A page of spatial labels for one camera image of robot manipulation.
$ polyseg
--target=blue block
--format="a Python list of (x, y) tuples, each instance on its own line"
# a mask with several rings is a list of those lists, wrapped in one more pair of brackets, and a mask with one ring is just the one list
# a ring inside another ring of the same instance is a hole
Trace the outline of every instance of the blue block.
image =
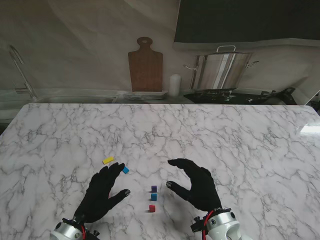
[(157, 186), (151, 186), (151, 192), (156, 193), (157, 192)]
[(124, 172), (125, 174), (127, 174), (127, 173), (129, 172), (129, 169), (128, 169), (126, 166), (124, 166), (124, 169), (122, 170), (122, 172)]
[(157, 201), (157, 194), (151, 193), (151, 201)]

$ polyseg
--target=faucet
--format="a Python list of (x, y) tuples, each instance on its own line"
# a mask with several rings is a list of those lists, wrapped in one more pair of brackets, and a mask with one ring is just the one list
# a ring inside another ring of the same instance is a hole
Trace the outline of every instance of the faucet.
[(31, 84), (28, 82), (25, 74), (22, 72), (22, 70), (18, 64), (18, 62), (21, 65), (25, 64), (25, 63), (22, 60), (22, 58), (21, 58), (20, 54), (18, 53), (18, 51), (16, 50), (16, 48), (12, 45), (9, 45), (9, 54), (10, 54), (10, 57), (12, 58), (14, 65), (18, 69), (20, 75), (22, 76), (22, 78), (24, 80), (24, 85), (25, 85), (25, 88), (17, 88), (16, 83), (12, 80), (13, 85), (14, 85), (14, 90), (16, 91), (17, 94), (29, 93), (31, 98), (33, 98), (34, 100), (37, 99), (37, 94), (36, 94), (35, 90), (31, 86)]

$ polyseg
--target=black glove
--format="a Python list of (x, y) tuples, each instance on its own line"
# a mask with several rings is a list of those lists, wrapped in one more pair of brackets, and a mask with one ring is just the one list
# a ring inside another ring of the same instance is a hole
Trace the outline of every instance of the black glove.
[(77, 223), (83, 224), (98, 221), (130, 194), (130, 190), (124, 189), (109, 198), (110, 190), (124, 167), (124, 163), (119, 164), (116, 162), (109, 168), (105, 166), (99, 173), (93, 175), (86, 194), (74, 213)]
[(167, 181), (166, 186), (169, 189), (199, 210), (209, 212), (222, 207), (214, 180), (207, 169), (199, 167), (193, 161), (184, 158), (168, 160), (168, 163), (183, 169), (191, 180), (190, 190), (174, 181)]

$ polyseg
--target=robotic hand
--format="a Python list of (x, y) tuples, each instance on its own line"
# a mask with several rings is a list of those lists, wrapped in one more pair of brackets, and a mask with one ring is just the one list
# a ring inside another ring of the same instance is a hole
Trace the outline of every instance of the robotic hand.
[(124, 189), (109, 198), (111, 188), (124, 167), (124, 163), (116, 162), (93, 175), (73, 219), (63, 218), (50, 234), (50, 240), (97, 240), (99, 233), (96, 230), (93, 233), (89, 232), (84, 224), (98, 221), (130, 194), (130, 190)]
[(231, 208), (222, 209), (214, 180), (207, 169), (183, 158), (168, 160), (168, 163), (184, 170), (191, 180), (191, 189), (187, 190), (174, 181), (167, 181), (166, 186), (195, 208), (208, 212), (203, 219), (199, 216), (194, 219), (193, 232), (202, 231), (203, 240), (206, 234), (213, 240), (252, 240), (241, 235), (240, 223)]

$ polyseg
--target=red block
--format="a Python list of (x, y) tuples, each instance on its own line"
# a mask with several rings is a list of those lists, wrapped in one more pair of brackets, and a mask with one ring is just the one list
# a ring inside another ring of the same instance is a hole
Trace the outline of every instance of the red block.
[(149, 205), (149, 212), (154, 213), (156, 211), (156, 206), (155, 205)]

